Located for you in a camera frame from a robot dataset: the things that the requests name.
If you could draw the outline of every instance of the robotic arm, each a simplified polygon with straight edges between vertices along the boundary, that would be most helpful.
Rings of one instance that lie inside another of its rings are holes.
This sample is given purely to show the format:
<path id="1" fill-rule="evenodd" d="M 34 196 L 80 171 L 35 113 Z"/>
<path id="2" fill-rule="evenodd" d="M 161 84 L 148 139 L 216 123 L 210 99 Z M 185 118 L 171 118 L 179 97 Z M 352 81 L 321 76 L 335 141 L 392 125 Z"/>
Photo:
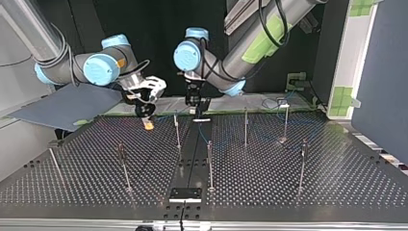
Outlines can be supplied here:
<path id="1" fill-rule="evenodd" d="M 141 75 L 149 61 L 138 63 L 124 35 L 103 39 L 103 49 L 98 53 L 75 56 L 64 35 L 44 18 L 35 0 L 1 0 L 0 14 L 32 53 L 42 83 L 107 86 L 117 82 L 135 103 L 136 115 L 142 118 L 145 128 L 153 129 L 149 118 L 166 82 Z"/>
<path id="2" fill-rule="evenodd" d="M 245 75 L 263 57 L 273 55 L 279 48 L 267 35 L 279 40 L 285 36 L 284 23 L 289 30 L 316 4 L 327 0 L 271 0 L 263 11 L 265 18 L 258 18 L 243 35 L 238 44 L 222 61 L 207 49 L 209 33 L 203 28 L 188 28 L 186 38 L 174 51 L 173 60 L 184 72 L 188 84 L 186 104 L 199 105 L 200 89 L 204 82 L 230 96 L 242 94 Z M 259 0 L 260 8 L 264 2 Z"/>

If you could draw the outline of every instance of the gray cloth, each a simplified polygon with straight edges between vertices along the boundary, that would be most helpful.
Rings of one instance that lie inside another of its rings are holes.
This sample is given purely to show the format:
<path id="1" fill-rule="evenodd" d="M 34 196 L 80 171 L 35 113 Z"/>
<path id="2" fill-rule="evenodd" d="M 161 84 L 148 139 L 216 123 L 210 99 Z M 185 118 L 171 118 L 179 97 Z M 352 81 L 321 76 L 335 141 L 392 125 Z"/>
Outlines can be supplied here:
<path id="1" fill-rule="evenodd" d="M 119 91 L 81 84 L 67 85 L 40 101 L 9 114 L 24 121 L 73 132 L 79 120 L 90 120 L 121 100 Z"/>

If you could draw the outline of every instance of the metal post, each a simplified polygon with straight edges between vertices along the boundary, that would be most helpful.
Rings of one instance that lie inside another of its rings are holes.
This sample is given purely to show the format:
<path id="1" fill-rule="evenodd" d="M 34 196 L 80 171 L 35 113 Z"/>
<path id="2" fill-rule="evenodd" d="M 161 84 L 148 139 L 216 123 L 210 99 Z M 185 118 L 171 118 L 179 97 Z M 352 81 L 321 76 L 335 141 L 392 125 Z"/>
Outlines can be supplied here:
<path id="1" fill-rule="evenodd" d="M 245 108 L 245 147 L 248 145 L 248 110 Z"/>
<path id="2" fill-rule="evenodd" d="M 181 144 L 180 144 L 180 132 L 179 132 L 179 127 L 178 127 L 177 114 L 174 114 L 174 126 L 176 127 L 176 134 L 177 134 L 177 148 L 180 150 Z"/>
<path id="3" fill-rule="evenodd" d="M 287 101 L 286 101 L 285 104 L 279 106 L 279 109 L 286 108 L 286 112 L 285 112 L 285 128 L 284 128 L 284 131 L 283 131 L 283 137 L 279 139 L 279 141 L 281 143 L 284 143 L 285 141 L 288 140 L 288 120 L 289 120 L 289 108 L 290 107 L 291 106 L 288 104 Z"/>
<path id="4" fill-rule="evenodd" d="M 302 169 L 300 171 L 300 180 L 299 180 L 299 190 L 298 190 L 298 195 L 301 194 L 303 191 L 303 174 L 304 174 L 304 168 L 305 168 L 305 163 L 307 161 L 307 157 L 309 155 L 309 144 L 307 139 L 303 139 L 303 144 L 302 144 L 302 150 L 301 150 L 301 155 L 302 155 Z"/>
<path id="5" fill-rule="evenodd" d="M 117 157 L 119 159 L 120 164 L 123 167 L 123 172 L 126 177 L 126 184 L 127 184 L 127 189 L 126 192 L 130 193 L 133 189 L 132 186 L 130 185 L 130 180 L 129 180 L 129 174 L 126 168 L 126 153 L 125 153 L 125 145 L 123 142 L 120 142 L 118 147 L 117 147 Z"/>
<path id="6" fill-rule="evenodd" d="M 57 161 L 57 158 L 55 156 L 54 150 L 51 147 L 48 148 L 48 150 L 51 153 L 52 160 L 54 162 L 55 167 L 57 168 L 58 173 L 60 174 L 60 178 L 63 181 L 63 185 L 65 185 L 65 181 L 64 181 L 64 178 L 63 178 L 63 173 L 61 172 L 61 168 L 60 168 L 60 165 L 58 164 L 58 161 Z"/>
<path id="7" fill-rule="evenodd" d="M 210 168 L 210 192 L 213 192 L 215 190 L 214 188 L 214 182 L 213 182 L 213 143 L 211 141 L 208 141 L 207 144 L 207 155 L 208 155 L 208 165 Z"/>
<path id="8" fill-rule="evenodd" d="M 283 137 L 285 140 L 288 138 L 287 133 L 288 133 L 288 118 L 289 118 L 289 106 L 286 108 L 286 115 L 285 115 L 285 131 L 283 133 Z"/>

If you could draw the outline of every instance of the cable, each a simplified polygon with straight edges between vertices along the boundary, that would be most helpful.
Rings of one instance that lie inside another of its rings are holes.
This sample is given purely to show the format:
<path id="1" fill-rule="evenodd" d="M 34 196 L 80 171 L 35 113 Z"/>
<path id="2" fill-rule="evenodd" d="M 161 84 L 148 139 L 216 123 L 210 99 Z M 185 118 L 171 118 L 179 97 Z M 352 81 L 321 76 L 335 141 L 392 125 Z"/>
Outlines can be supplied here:
<path id="1" fill-rule="evenodd" d="M 180 111 L 180 112 L 176 112 L 175 114 L 173 114 L 173 115 L 165 115 L 165 116 L 162 116 L 162 117 L 158 117 L 157 119 L 156 119 L 156 121 L 161 121 L 161 120 L 163 120 L 163 119 L 165 119 L 165 118 L 169 118 L 169 117 L 172 117 L 172 116 L 174 116 L 174 115 L 179 115 L 179 114 L 181 114 L 181 113 L 183 113 L 187 108 L 189 108 L 189 106 L 188 107 L 186 107 L 185 109 L 183 109 L 182 111 Z"/>
<path id="2" fill-rule="evenodd" d="M 272 34 L 270 33 L 267 24 L 265 22 L 264 14 L 262 12 L 262 0 L 258 0 L 258 15 L 259 19 L 261 21 L 261 25 L 264 28 L 265 34 L 267 34 L 269 40 L 277 47 L 284 47 L 288 44 L 289 38 L 290 38 L 290 32 L 288 28 L 288 20 L 286 18 L 285 12 L 283 11 L 282 8 L 282 2 L 281 0 L 275 0 L 276 7 L 278 8 L 279 14 L 282 18 L 282 23 L 283 23 L 283 30 L 284 30 L 284 36 L 283 36 L 283 42 L 279 43 L 278 41 L 273 38 Z"/>
<path id="3" fill-rule="evenodd" d="M 289 93 L 288 95 L 286 95 L 284 99 L 290 99 L 290 98 L 293 96 L 294 91 L 295 91 L 295 90 L 292 90 L 291 93 Z M 266 109 L 270 109 L 270 110 L 275 109 L 275 108 L 279 108 L 279 105 L 278 105 L 278 106 L 275 106 L 275 107 L 273 107 L 273 108 L 268 107 L 268 105 L 265 104 L 265 102 L 266 102 L 267 100 L 272 100 L 272 98 L 266 98 L 266 99 L 264 99 L 264 100 L 262 101 L 262 103 L 261 103 L 261 106 L 262 106 L 262 107 L 264 107 L 264 108 L 266 108 Z"/>
<path id="4" fill-rule="evenodd" d="M 201 131 L 201 123 L 198 125 L 198 131 L 200 132 L 200 136 L 204 140 L 204 142 L 208 144 L 207 139 L 205 138 L 203 132 Z"/>
<path id="5" fill-rule="evenodd" d="M 320 101 L 320 104 L 321 104 L 321 106 L 323 106 L 324 110 L 325 110 L 326 112 L 328 112 L 326 106 L 324 106 L 324 104 L 323 104 L 323 101 L 321 101 L 320 97 L 319 97 L 318 94 L 316 93 L 315 88 L 314 88 L 313 85 L 312 85 L 312 81 L 311 81 L 311 80 L 308 80 L 308 81 L 309 81 L 309 84 L 310 84 L 310 88 L 311 88 L 312 91 L 313 91 L 313 94 L 314 94 L 315 97 L 318 99 L 318 101 Z"/>
<path id="6" fill-rule="evenodd" d="M 26 61 L 31 60 L 31 58 L 33 58 L 33 55 L 30 55 L 30 57 L 28 57 L 28 58 L 26 58 L 26 59 L 24 59 L 24 60 L 22 60 L 22 61 L 18 61 L 18 62 L 12 63 L 12 64 L 0 64 L 0 67 L 6 67 L 6 66 L 12 66 L 12 65 L 17 65 L 17 64 L 22 64 L 22 63 L 24 63 L 24 62 L 26 62 Z"/>
<path id="7" fill-rule="evenodd" d="M 58 32 L 58 34 L 60 35 L 60 38 L 61 38 L 62 49 L 61 49 L 59 55 L 56 58 L 54 58 L 52 60 L 49 60 L 49 61 L 39 61 L 35 57 L 33 57 L 33 59 L 37 62 L 37 64 L 39 66 L 41 66 L 43 68 L 51 68 L 51 67 L 56 66 L 57 64 L 59 64 L 64 59 L 66 54 L 68 54 L 69 75 L 70 75 L 70 78 L 71 78 L 71 82 L 75 87 L 78 87 L 79 86 L 79 81 L 75 77 L 74 68 L 73 68 L 75 55 L 72 53 L 71 47 L 66 42 L 64 34 L 60 31 L 60 29 L 58 29 L 58 27 L 56 25 L 54 25 L 53 23 L 51 23 L 51 25 L 56 29 L 56 31 Z"/>
<path id="8" fill-rule="evenodd" d="M 254 71 L 250 76 L 248 76 L 248 77 L 246 77 L 246 78 L 245 78 L 245 77 L 236 78 L 236 77 L 231 76 L 230 74 L 227 73 L 227 71 L 225 70 L 223 64 L 221 63 L 221 64 L 220 64 L 220 67 L 221 67 L 222 71 L 225 73 L 225 75 L 227 75 L 227 77 L 225 77 L 225 76 L 222 76 L 222 75 L 218 74 L 218 73 L 214 70 L 214 67 L 218 64 L 219 60 L 216 60 L 216 61 L 213 63 L 213 66 L 210 66 L 210 64 L 207 62 L 207 60 L 206 60 L 206 58 L 205 58 L 205 52 L 206 52 L 206 49 L 207 49 L 207 40 L 205 40 L 204 38 L 201 38 L 201 39 L 200 39 L 200 48 L 201 48 L 201 53 L 202 53 L 202 57 L 203 57 L 203 64 L 206 65 L 206 66 L 210 69 L 210 71 L 205 75 L 204 79 L 207 79 L 208 76 L 209 76 L 211 73 L 214 73 L 214 74 L 215 74 L 217 77 L 219 77 L 220 79 L 223 79 L 223 80 L 228 81 L 228 82 L 238 83 L 238 82 L 240 82 L 240 81 L 246 81 L 246 80 L 249 80 L 249 79 L 254 78 L 254 77 L 256 76 L 256 74 L 262 69 L 262 67 L 264 67 L 264 65 L 265 65 L 265 63 L 266 63 L 266 60 L 263 60 L 263 63 L 258 67 L 258 69 L 257 69 L 256 71 Z M 204 73 L 204 65 L 202 65 L 202 67 L 201 67 L 201 68 L 202 68 L 202 69 L 201 69 L 201 74 L 202 74 L 201 76 L 203 76 L 203 73 Z"/>

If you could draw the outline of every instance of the blue joint cap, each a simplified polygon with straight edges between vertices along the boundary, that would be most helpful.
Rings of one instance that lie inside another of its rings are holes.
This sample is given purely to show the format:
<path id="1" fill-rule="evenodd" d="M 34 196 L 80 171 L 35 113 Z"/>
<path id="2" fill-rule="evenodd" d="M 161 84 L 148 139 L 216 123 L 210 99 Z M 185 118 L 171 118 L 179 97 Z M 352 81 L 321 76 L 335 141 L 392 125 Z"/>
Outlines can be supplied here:
<path id="1" fill-rule="evenodd" d="M 243 86 L 245 86 L 246 80 L 238 82 L 234 87 L 229 90 L 220 90 L 222 93 L 228 94 L 231 97 L 237 96 L 242 92 Z"/>
<path id="2" fill-rule="evenodd" d="M 102 40 L 101 43 L 102 43 L 102 48 L 104 49 L 111 47 L 111 46 L 130 45 L 125 35 L 117 35 L 117 36 L 105 38 Z"/>
<path id="3" fill-rule="evenodd" d="M 183 71 L 195 70 L 201 62 L 201 53 L 192 41 L 182 41 L 174 51 L 174 63 Z"/>
<path id="4" fill-rule="evenodd" d="M 201 39 L 204 38 L 206 40 L 210 40 L 209 33 L 206 29 L 200 27 L 190 27 L 186 30 L 186 38 L 196 38 Z"/>
<path id="5" fill-rule="evenodd" d="M 84 74 L 90 83 L 106 86 L 116 80 L 120 68 L 114 57 L 106 54 L 94 54 L 84 63 Z"/>
<path id="6" fill-rule="evenodd" d="M 57 84 L 57 83 L 51 81 L 50 79 L 48 79 L 47 76 L 45 76 L 44 72 L 42 71 L 41 66 L 39 66 L 38 64 L 35 64 L 35 65 L 34 65 L 34 71 L 35 71 L 36 74 L 37 74 L 37 78 L 38 78 L 43 84 L 46 84 L 46 85 L 60 85 L 60 84 Z"/>

